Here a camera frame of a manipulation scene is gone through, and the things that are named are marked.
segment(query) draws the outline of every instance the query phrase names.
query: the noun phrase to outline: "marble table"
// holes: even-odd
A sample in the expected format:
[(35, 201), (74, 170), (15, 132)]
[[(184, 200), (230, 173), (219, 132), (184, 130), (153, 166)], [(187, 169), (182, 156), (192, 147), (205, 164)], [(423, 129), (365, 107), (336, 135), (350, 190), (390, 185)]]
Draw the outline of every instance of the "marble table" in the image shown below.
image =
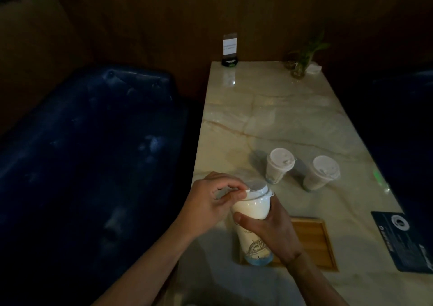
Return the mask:
[[(325, 220), (338, 273), (326, 273), (350, 305), (433, 305), (433, 275), (399, 272), (371, 211), (401, 212), (325, 76), (290, 76), (280, 62), (213, 62), (193, 180), (211, 171), (264, 180), (274, 148), (298, 159), (272, 186), (291, 216)], [(308, 193), (300, 177), (315, 156), (340, 165), (341, 179)], [(230, 216), (198, 238), (179, 261), (170, 304), (304, 305), (284, 268), (239, 265)]]

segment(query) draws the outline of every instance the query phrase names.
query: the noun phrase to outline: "cup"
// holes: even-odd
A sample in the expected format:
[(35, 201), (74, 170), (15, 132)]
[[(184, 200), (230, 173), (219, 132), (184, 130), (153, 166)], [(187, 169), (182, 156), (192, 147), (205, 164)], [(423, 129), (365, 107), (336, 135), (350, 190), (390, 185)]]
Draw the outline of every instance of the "cup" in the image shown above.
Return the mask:
[(338, 163), (330, 157), (318, 156), (310, 164), (302, 187), (304, 190), (311, 192), (339, 178), (340, 167)]
[(272, 150), (267, 160), (266, 180), (270, 184), (277, 184), (295, 166), (295, 157), (289, 150), (283, 148)]
[[(245, 199), (236, 202), (231, 208), (232, 213), (240, 212), (255, 219), (265, 219), (271, 208), (271, 197), (274, 195), (263, 181), (246, 182), (249, 187)], [(235, 225), (244, 258), (252, 265), (264, 266), (269, 264), (274, 255), (261, 238), (255, 233)]]

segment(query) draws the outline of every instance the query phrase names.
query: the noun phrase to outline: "brown wall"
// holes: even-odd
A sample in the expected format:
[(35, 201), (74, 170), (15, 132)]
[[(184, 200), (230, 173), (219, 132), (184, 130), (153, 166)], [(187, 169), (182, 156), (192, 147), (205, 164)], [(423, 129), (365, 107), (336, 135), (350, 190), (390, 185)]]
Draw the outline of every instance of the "brown wall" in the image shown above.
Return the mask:
[(0, 134), (93, 61), (57, 0), (0, 6)]
[(169, 71), (195, 99), (203, 98), (210, 62), (220, 60), (222, 35), (231, 32), (240, 60), (272, 61), (324, 27), (332, 48), (316, 59), (330, 76), (433, 60), (433, 0), (60, 2), (97, 61)]

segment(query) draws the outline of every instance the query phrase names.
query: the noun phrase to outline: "hand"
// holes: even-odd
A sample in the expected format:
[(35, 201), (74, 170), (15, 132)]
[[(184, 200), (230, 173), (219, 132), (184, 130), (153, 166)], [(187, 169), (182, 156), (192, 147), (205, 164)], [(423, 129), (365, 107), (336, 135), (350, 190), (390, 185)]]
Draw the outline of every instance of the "hand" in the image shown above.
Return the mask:
[(271, 197), (271, 210), (265, 219), (253, 219), (236, 212), (233, 220), (256, 233), (286, 266), (304, 250), (289, 214), (276, 196)]
[[(215, 192), (225, 187), (237, 188), (220, 199), (215, 199)], [(248, 187), (239, 178), (211, 172), (202, 180), (192, 184), (185, 204), (175, 224), (180, 226), (192, 239), (207, 232), (221, 221), (230, 207), (246, 197)]]

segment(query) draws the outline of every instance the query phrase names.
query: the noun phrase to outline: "white circular logo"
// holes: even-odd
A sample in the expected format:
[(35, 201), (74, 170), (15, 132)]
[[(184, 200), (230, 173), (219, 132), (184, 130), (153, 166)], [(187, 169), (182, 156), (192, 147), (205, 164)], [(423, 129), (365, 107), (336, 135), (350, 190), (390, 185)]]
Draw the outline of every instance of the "white circular logo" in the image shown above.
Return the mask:
[(399, 230), (407, 231), (410, 228), (408, 221), (400, 215), (392, 215), (391, 221)]

